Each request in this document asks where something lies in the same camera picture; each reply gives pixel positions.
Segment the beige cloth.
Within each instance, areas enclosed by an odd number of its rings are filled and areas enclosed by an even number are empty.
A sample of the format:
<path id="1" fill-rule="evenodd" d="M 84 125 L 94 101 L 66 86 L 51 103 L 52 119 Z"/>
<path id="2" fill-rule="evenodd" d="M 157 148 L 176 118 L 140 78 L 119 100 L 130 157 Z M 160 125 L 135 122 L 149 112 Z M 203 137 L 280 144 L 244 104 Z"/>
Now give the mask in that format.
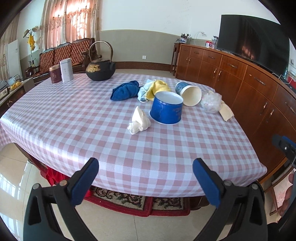
<path id="1" fill-rule="evenodd" d="M 222 100 L 221 109 L 219 111 L 224 121 L 229 121 L 234 117 L 234 113 L 231 108 Z"/>

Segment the clear plastic bag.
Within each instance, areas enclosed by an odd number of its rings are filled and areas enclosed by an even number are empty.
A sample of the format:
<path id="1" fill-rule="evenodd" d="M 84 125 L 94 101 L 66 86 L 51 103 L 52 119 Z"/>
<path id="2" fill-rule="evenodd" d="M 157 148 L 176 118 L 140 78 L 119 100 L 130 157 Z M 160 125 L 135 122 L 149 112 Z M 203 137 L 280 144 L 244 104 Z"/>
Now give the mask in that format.
<path id="1" fill-rule="evenodd" d="M 222 96 L 216 92 L 203 92 L 200 101 L 201 107 L 206 113 L 218 113 L 221 109 Z"/>

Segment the blue paper cup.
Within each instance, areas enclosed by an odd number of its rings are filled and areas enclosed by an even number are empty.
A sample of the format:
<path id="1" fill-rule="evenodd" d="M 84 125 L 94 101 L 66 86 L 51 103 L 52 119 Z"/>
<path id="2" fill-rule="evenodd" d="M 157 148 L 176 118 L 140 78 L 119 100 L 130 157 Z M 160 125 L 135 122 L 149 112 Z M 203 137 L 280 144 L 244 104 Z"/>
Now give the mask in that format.
<path id="1" fill-rule="evenodd" d="M 174 125 L 181 121 L 183 98 L 173 92 L 160 91 L 155 94 L 151 110 L 151 118 L 158 123 Z"/>
<path id="2" fill-rule="evenodd" d="M 175 85 L 175 92 L 183 98 L 185 106 L 196 106 L 202 98 L 200 87 L 180 81 Z"/>

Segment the white tissue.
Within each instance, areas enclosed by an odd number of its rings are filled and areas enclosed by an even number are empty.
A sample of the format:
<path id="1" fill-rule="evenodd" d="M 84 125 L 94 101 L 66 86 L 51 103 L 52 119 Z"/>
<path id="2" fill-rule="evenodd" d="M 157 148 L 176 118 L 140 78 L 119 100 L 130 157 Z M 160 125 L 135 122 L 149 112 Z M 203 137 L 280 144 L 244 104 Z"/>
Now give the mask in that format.
<path id="1" fill-rule="evenodd" d="M 138 132 L 147 130 L 151 126 L 150 119 L 145 113 L 137 106 L 132 115 L 132 122 L 129 123 L 127 129 L 131 135 L 135 135 Z"/>

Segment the yellow cloth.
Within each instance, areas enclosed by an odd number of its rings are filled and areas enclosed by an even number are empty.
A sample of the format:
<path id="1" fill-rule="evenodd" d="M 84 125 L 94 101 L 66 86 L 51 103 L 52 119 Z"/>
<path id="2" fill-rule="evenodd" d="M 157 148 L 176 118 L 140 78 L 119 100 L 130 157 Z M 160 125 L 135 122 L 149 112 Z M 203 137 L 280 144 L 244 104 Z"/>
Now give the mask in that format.
<path id="1" fill-rule="evenodd" d="M 144 86 L 140 87 L 137 99 L 142 103 L 153 101 L 155 95 L 162 91 L 171 92 L 171 89 L 163 80 L 148 79 Z"/>

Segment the blue cloth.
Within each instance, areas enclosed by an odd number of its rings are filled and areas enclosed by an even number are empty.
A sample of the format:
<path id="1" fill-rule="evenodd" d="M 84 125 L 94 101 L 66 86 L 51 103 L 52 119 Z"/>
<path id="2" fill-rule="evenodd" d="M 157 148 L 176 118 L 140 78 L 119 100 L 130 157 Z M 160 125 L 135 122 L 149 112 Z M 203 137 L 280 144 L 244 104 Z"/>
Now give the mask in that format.
<path id="1" fill-rule="evenodd" d="M 122 101 L 136 97 L 140 90 L 136 80 L 125 82 L 112 90 L 110 99 L 112 101 Z"/>

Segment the wooden framed pink stool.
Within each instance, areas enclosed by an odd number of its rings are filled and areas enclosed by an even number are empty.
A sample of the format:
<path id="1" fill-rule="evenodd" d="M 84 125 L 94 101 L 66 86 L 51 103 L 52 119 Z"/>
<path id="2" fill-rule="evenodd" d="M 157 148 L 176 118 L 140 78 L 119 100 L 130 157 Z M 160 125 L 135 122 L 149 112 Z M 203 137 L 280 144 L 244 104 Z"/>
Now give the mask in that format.
<path id="1" fill-rule="evenodd" d="M 271 196 L 272 204 L 269 215 L 272 216 L 278 213 L 285 200 L 285 193 L 288 188 L 292 185 L 288 177 L 290 174 L 295 173 L 295 168 L 287 167 L 276 179 L 274 179 L 271 185 L 264 191 L 269 193 Z"/>

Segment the black flat television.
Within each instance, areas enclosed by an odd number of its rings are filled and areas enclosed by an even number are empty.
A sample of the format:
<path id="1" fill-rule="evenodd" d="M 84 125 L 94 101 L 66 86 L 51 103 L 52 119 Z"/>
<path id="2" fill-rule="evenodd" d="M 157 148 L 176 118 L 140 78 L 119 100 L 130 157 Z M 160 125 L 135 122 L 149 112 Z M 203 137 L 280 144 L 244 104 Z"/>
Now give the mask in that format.
<path id="1" fill-rule="evenodd" d="M 248 59 L 276 75 L 285 75 L 290 40 L 282 26 L 245 15 L 222 15 L 217 49 Z"/>

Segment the low side cabinet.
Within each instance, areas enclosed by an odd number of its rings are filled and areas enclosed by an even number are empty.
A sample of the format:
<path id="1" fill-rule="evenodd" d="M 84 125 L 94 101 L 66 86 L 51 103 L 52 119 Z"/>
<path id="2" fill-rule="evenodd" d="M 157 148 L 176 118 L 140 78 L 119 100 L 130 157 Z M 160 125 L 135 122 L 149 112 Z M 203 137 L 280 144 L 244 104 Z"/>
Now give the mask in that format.
<path id="1" fill-rule="evenodd" d="M 0 106 L 0 117 L 22 96 L 29 92 L 32 88 L 35 87 L 33 78 L 26 79 L 22 84 L 17 87 L 15 90 L 10 91 L 10 93 L 1 99 Z"/>

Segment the pink checkered tablecloth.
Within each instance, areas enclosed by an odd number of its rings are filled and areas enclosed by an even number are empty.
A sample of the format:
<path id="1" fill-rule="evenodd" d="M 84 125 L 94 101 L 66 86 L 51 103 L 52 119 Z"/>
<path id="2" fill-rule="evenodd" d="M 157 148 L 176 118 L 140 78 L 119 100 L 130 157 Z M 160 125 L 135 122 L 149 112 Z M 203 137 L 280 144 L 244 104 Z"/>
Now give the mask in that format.
<path id="1" fill-rule="evenodd" d="M 175 125 L 152 121 L 147 130 L 130 134 L 135 108 L 149 113 L 152 104 L 110 96 L 132 80 L 144 84 L 147 76 L 116 73 L 96 82 L 76 74 L 67 83 L 43 81 L 1 117 L 1 146 L 16 143 L 66 176 L 96 158 L 94 186 L 151 197 L 203 195 L 192 170 L 196 158 L 238 186 L 267 172 L 236 119 L 224 121 L 198 105 L 184 106 Z"/>

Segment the dark red tea canister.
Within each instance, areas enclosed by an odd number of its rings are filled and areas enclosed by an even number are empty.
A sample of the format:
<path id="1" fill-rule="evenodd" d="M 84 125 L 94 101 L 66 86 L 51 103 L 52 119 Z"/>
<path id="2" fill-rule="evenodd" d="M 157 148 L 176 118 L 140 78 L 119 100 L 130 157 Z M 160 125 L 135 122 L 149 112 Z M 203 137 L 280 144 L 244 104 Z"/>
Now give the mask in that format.
<path id="1" fill-rule="evenodd" d="M 61 68 L 59 64 L 50 67 L 49 73 L 50 73 L 50 78 L 52 83 L 58 83 L 62 81 Z"/>

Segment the white tea tin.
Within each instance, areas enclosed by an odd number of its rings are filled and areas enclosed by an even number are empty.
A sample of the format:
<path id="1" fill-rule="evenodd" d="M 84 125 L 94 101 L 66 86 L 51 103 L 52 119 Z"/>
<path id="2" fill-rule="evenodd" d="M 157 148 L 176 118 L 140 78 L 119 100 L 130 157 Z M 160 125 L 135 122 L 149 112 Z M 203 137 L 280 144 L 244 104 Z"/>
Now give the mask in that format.
<path id="1" fill-rule="evenodd" d="M 63 82 L 69 82 L 74 79 L 71 58 L 66 58 L 60 61 L 60 70 Z"/>

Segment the small potted plant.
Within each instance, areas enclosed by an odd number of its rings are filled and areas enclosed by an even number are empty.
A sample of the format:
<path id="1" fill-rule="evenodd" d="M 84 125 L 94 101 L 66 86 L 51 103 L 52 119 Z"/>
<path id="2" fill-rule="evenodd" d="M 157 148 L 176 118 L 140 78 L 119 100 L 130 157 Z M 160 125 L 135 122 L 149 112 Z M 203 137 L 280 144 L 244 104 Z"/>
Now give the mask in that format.
<path id="1" fill-rule="evenodd" d="M 189 42 L 192 40 L 192 37 L 190 34 L 182 34 L 177 40 L 176 43 L 180 44 L 189 44 Z"/>

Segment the wooden sofa bench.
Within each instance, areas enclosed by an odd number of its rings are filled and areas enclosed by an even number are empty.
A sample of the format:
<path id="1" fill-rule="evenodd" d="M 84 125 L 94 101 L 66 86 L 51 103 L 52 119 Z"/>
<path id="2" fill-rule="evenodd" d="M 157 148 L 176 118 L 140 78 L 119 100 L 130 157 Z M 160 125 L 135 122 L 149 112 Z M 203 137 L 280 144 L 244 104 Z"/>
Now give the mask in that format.
<path id="1" fill-rule="evenodd" d="M 68 58 L 71 59 L 74 73 L 84 72 L 90 63 L 89 49 L 94 42 L 94 38 L 83 38 L 45 50 L 39 54 L 39 65 L 25 70 L 26 77 L 34 77 L 37 80 L 39 76 L 49 74 L 50 67 Z"/>

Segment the pink patterned curtain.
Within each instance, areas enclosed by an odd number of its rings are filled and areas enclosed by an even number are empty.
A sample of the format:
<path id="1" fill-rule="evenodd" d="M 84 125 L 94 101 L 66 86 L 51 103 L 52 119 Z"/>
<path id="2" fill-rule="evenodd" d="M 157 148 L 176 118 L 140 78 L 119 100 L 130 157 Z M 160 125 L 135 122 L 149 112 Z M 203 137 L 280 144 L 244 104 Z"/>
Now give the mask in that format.
<path id="1" fill-rule="evenodd" d="M 40 50 L 84 38 L 99 39 L 100 1 L 45 1 L 40 24 Z"/>

